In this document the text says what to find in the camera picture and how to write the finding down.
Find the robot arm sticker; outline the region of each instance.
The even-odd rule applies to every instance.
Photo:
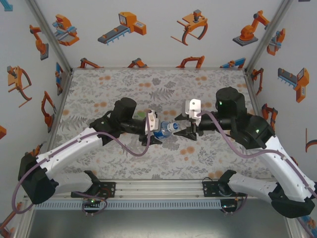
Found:
[[[56,28],[54,35],[61,45],[71,46],[79,41],[77,28],[71,25],[67,17],[57,14],[53,27]]]
[[[90,65],[94,68],[104,68],[104,67],[100,67],[99,65],[87,60],[86,58],[80,59],[80,66],[77,68],[86,68],[87,65]]]
[[[188,34],[195,37],[198,40],[201,40],[204,37],[208,29],[208,23],[207,23],[208,19],[202,15],[202,12],[200,10],[197,9],[193,13],[187,16],[184,16],[183,20],[186,21],[187,24],[181,21],[177,21],[177,23],[181,24],[185,28],[183,36],[182,36],[182,40],[179,40],[174,36],[171,36],[171,38],[187,46],[188,44],[186,43],[186,37]],[[198,27],[203,27],[203,31],[201,32],[199,36],[195,36],[191,32]]]
[[[260,75],[260,84],[259,84],[259,89],[257,91],[257,94],[258,95],[261,91],[262,91],[262,81],[263,81],[263,71],[264,69],[263,68],[260,68],[259,70],[256,70],[256,69],[253,69],[252,73],[251,73],[251,79],[252,79],[252,82],[254,83],[254,81],[256,81],[258,79],[258,75]]]
[[[267,103],[265,103],[262,106],[262,115],[263,118],[265,120],[268,119],[268,114],[271,113],[271,119],[270,119],[270,126],[273,128],[273,130],[275,131],[275,120],[276,120],[276,116],[278,114],[278,111],[275,108],[270,108],[267,106]]]
[[[289,86],[293,86],[293,89],[296,91],[296,102],[300,103],[306,98],[306,86],[309,84],[309,73],[306,68],[303,68],[297,76],[279,68],[277,75],[278,78],[288,83]]]
[[[185,64],[189,61],[197,61],[195,68],[200,68],[202,66],[204,60],[205,60],[205,56],[201,56],[201,57],[190,56],[188,58],[183,59],[182,63],[179,66],[177,66],[176,68],[185,68]]]
[[[147,33],[146,24],[137,20],[137,16],[128,11],[119,13],[120,25],[113,30],[105,33],[98,38],[98,41],[109,45],[115,39],[119,39],[119,36],[124,36],[125,33],[136,32],[144,36]]]
[[[9,4],[7,0],[0,0],[0,2],[4,7],[4,11],[13,11],[12,4]]]
[[[258,27],[259,22],[267,28],[269,21],[263,16],[263,11],[258,11],[253,15],[252,25],[247,25],[241,30],[241,35],[233,38],[232,40],[240,46],[246,46],[253,42],[258,41],[258,38],[254,36],[254,33]]]
[[[305,151],[307,153],[307,150],[309,147],[311,147],[312,145],[317,145],[317,140],[310,140],[310,141],[307,141],[307,128],[306,128],[306,136],[305,136]]]
[[[38,51],[40,52],[40,59],[45,60],[49,57],[49,45],[48,43],[44,44],[39,37],[38,33],[41,32],[41,29],[39,27],[33,27],[30,25],[30,32],[34,35],[36,41],[35,45]]]
[[[6,135],[6,129],[0,126],[0,139],[2,139]]]
[[[246,58],[232,60],[228,63],[223,64],[222,66],[220,66],[220,68],[233,68],[235,66],[238,66],[238,68],[243,68],[245,61],[246,61]]]
[[[140,58],[137,58],[135,60],[133,60],[128,68],[133,68],[134,66],[137,66],[138,68],[147,68],[148,66],[142,62],[142,60]]]
[[[25,70],[20,68],[19,66],[17,67],[8,66],[7,72],[8,72],[8,86],[11,86],[12,84],[14,84],[14,87],[9,89],[8,92],[12,92],[13,90],[16,89],[21,94],[21,96],[25,99],[25,102],[19,106],[20,108],[32,99],[32,97],[29,98],[24,93],[24,90],[32,85],[30,77],[25,72]],[[26,77],[26,80],[28,81],[28,85],[25,87],[22,86],[22,75],[24,75]]]
[[[270,43],[268,44],[266,51],[274,56],[276,52],[282,47],[282,42],[285,38],[285,28],[281,31],[277,31],[275,36],[271,39]]]
[[[48,100],[48,102],[50,103],[50,105],[53,107],[54,114],[52,114],[52,115],[48,114],[48,113],[45,111],[45,103],[46,103],[46,100]],[[51,97],[50,97],[49,94],[47,93],[47,91],[44,91],[44,98],[43,98],[43,100],[42,100],[41,110],[42,110],[42,113],[43,113],[43,115],[44,115],[45,124],[48,126],[48,133],[50,133],[50,131],[51,131],[51,129],[52,129],[52,125],[53,125],[55,113],[56,113],[56,107],[55,107],[55,104],[53,103]]]

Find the ventilated metal panel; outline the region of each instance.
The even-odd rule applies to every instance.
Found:
[[[108,200],[107,210],[221,209],[220,200]],[[104,202],[95,204],[101,209]],[[35,210],[81,210],[82,200],[52,200],[35,206]]]

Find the floral tablecloth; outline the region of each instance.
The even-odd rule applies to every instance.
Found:
[[[94,119],[112,110],[114,102],[129,97],[137,102],[134,118],[153,109],[161,120],[172,121],[181,113],[186,99],[201,99],[205,110],[215,111],[217,90],[232,86],[245,95],[248,112],[254,113],[243,71],[186,69],[92,69],[75,70],[54,148],[78,135]],[[138,136],[119,138],[133,151],[144,147]],[[202,179],[220,177],[227,169],[243,175],[268,179],[271,173],[258,159],[236,156],[217,132],[205,132],[197,141],[171,136],[162,145],[150,146],[147,154],[134,157],[114,141],[91,151],[67,168],[65,173],[92,170],[100,179]]]

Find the black mounting bracket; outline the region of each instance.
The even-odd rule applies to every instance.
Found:
[[[204,197],[245,197],[244,193],[236,193],[234,191],[226,191],[222,192],[219,189],[218,181],[204,181],[203,184],[203,192]]]
[[[101,182],[98,197],[109,198],[115,195],[115,182]]]

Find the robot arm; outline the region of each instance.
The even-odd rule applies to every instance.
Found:
[[[263,16],[263,11],[258,11],[256,14],[253,15],[253,22],[252,22],[252,27],[254,28],[254,31],[257,29],[257,26],[260,23],[262,23],[265,26],[265,29],[267,28],[268,24],[269,24],[269,20],[267,20],[264,16]]]
[[[270,202],[277,212],[288,218],[310,214],[315,206],[311,201],[312,192],[317,186],[286,153],[272,127],[264,118],[247,113],[244,96],[236,89],[220,89],[216,98],[217,112],[201,112],[200,100],[187,102],[186,116],[180,115],[176,120],[187,119],[191,126],[175,135],[197,140],[196,133],[201,136],[205,130],[216,130],[230,145],[223,132],[230,130],[230,136],[236,142],[256,153],[243,155],[232,145],[233,151],[245,159],[261,157],[277,180],[261,181],[228,170],[219,179],[219,190],[224,194],[241,192]]]
[[[18,180],[29,173],[21,184],[32,203],[40,204],[61,192],[90,191],[89,195],[96,195],[99,192],[98,179],[92,173],[85,171],[75,176],[59,173],[81,155],[116,140],[122,133],[139,135],[142,145],[161,144],[153,135],[150,136],[151,131],[159,128],[157,114],[154,111],[148,113],[148,129],[145,119],[132,119],[135,108],[134,100],[122,98],[115,102],[113,111],[96,119],[82,133],[66,143],[37,157],[26,154],[21,159]]]
[[[263,163],[277,180],[261,181],[228,170],[219,179],[221,193],[226,195],[241,192],[258,197],[270,202],[277,212],[289,218],[310,214],[315,206],[311,198],[312,194],[316,196],[317,186],[287,155],[272,127],[264,118],[247,113],[244,96],[236,89],[220,89],[216,93],[216,99],[217,112],[201,112],[201,102],[197,99],[186,102],[185,116],[180,115],[176,120],[187,119],[191,126],[174,134],[197,140],[196,133],[201,136],[205,130],[219,131],[239,156],[246,159],[261,156]],[[116,140],[121,133],[139,135],[142,145],[160,144],[160,141],[149,134],[159,127],[157,114],[151,111],[147,122],[132,119],[135,108],[135,101],[122,98],[115,103],[113,111],[96,119],[89,128],[65,144],[38,157],[33,157],[30,153],[25,155],[21,160],[18,179],[24,177],[21,184],[31,201],[39,204],[61,192],[83,191],[88,195],[100,192],[98,179],[91,172],[72,175],[72,178],[59,172],[78,156]],[[236,142],[246,149],[256,150],[256,153],[241,154],[231,144],[223,129],[230,130],[230,136]]]

